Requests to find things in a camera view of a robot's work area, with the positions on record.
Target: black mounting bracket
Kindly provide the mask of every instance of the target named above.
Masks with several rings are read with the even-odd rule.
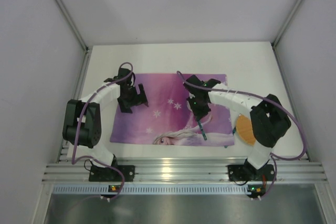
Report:
[[[247,161],[244,165],[228,165],[229,180],[233,182],[249,182],[263,180],[272,181],[274,179],[274,167],[266,164],[260,169],[250,166]]]
[[[125,182],[133,182],[135,176],[134,165],[118,165],[118,161],[114,156],[112,167],[117,168],[125,177]],[[116,171],[108,167],[99,167],[91,163],[90,182],[121,182],[121,176]]]

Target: white cable tie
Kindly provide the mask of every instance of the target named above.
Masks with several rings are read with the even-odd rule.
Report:
[[[230,88],[229,87],[227,87],[227,90],[226,90],[226,93],[225,93],[225,95],[224,95],[224,98],[226,98],[226,96],[227,96],[227,94],[229,94],[229,92],[230,92]]]

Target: metal corner post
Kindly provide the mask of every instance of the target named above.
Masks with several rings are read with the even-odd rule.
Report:
[[[300,9],[303,1],[304,0],[296,0],[295,1],[295,4],[293,5],[290,13],[287,15],[285,22],[283,23],[283,25],[279,29],[279,31],[278,31],[278,33],[276,35],[276,38],[275,38],[275,40],[272,43],[273,48],[276,48],[277,45],[279,44],[282,36],[284,35],[284,33],[286,32],[286,30],[289,27],[290,23],[294,19],[295,15],[298,12],[298,10]]]
[[[73,21],[73,19],[71,18],[69,12],[67,11],[67,8],[65,7],[63,1],[62,0],[54,0],[54,1],[56,3],[57,7],[59,8],[60,12],[62,13],[65,21],[67,22],[69,28],[71,29],[71,31],[73,32],[74,36],[78,40],[78,43],[82,47],[83,51],[87,52],[88,51],[88,46],[86,45],[86,43],[83,40],[80,32],[78,31],[78,28],[75,25],[75,22]]]

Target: printed princess image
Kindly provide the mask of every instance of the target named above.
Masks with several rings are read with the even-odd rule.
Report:
[[[135,84],[142,83],[149,108],[133,107],[133,114],[114,118],[111,142],[125,144],[159,144],[188,146],[228,146],[234,144],[230,111],[209,104],[211,112],[201,120],[207,140],[193,117],[186,98],[188,91],[174,73],[136,74]],[[225,74],[197,74],[200,80],[211,78],[226,83]]]

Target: white star print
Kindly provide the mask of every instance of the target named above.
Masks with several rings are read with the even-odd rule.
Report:
[[[181,105],[177,102],[174,104],[174,108],[178,110],[181,108]]]
[[[153,115],[153,116],[154,116],[155,118],[158,118],[158,116],[161,116],[161,111],[158,111],[158,110],[157,110],[157,111],[153,111],[153,112],[154,112],[154,115]]]

